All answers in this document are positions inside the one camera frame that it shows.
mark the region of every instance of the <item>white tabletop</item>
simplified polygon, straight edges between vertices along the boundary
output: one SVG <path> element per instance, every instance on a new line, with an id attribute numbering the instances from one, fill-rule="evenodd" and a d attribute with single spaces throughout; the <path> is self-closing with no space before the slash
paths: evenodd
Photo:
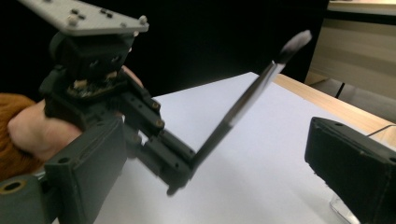
<path id="1" fill-rule="evenodd" d="M 256 77 L 156 97 L 165 128 L 198 149 Z M 174 196 L 140 161 L 127 161 L 95 224 L 341 224 L 332 190 L 304 161 L 314 116 L 343 122 L 271 83 Z"/>

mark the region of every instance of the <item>bolt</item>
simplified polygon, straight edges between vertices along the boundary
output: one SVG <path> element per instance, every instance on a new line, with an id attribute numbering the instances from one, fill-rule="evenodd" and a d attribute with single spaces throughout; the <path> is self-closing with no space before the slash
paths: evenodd
<path id="1" fill-rule="evenodd" d="M 71 14 L 67 17 L 67 24 L 71 26 L 77 26 L 77 23 L 78 23 L 78 15 Z"/>
<path id="2" fill-rule="evenodd" d="M 148 18 L 146 16 L 141 16 L 139 18 L 140 24 L 144 25 L 148 22 Z"/>

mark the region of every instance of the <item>screw hole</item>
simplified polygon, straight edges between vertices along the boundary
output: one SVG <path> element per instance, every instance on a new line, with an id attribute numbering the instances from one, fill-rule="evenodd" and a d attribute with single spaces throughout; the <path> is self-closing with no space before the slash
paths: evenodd
<path id="1" fill-rule="evenodd" d="M 68 161 L 70 161 L 69 158 L 61 158 L 60 160 L 58 160 L 59 163 L 67 163 Z"/>
<path id="2" fill-rule="evenodd" d="M 7 185 L 4 189 L 5 190 L 13 190 L 13 189 L 18 188 L 20 185 L 21 185 L 20 182 L 14 182 L 14 183 Z"/>
<path id="3" fill-rule="evenodd" d="M 25 180 L 15 180 L 12 183 L 7 183 L 5 186 L 1 187 L 0 186 L 0 194 L 10 194 L 14 193 L 20 189 L 23 189 L 23 187 L 26 185 Z"/>

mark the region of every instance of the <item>orange sleeve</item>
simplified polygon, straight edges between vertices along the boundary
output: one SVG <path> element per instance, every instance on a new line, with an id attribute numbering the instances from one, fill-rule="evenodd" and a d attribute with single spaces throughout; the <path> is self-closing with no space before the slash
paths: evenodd
<path id="1" fill-rule="evenodd" d="M 43 165 L 43 161 L 15 147 L 7 131 L 8 122 L 33 104 L 26 96 L 0 92 L 0 181 L 30 174 Z"/>

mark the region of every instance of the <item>metal screw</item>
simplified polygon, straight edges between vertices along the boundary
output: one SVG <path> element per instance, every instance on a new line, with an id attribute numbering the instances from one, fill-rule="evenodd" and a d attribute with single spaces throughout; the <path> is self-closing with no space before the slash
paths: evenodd
<path id="1" fill-rule="evenodd" d="M 152 103 L 152 108 L 158 109 L 158 107 L 160 107 L 160 105 L 157 102 Z"/>
<path id="2" fill-rule="evenodd" d="M 139 18 L 140 24 L 144 25 L 148 22 L 148 18 L 146 16 L 141 16 Z"/>
<path id="3" fill-rule="evenodd" d="M 164 125 L 164 122 L 163 122 L 163 120 L 161 120 L 161 119 L 157 119 L 157 121 L 155 122 L 155 124 L 156 124 L 158 127 L 162 127 L 162 126 Z"/>
<path id="4" fill-rule="evenodd" d="M 71 14 L 67 17 L 67 24 L 71 26 L 77 26 L 77 23 L 78 23 L 78 15 Z"/>

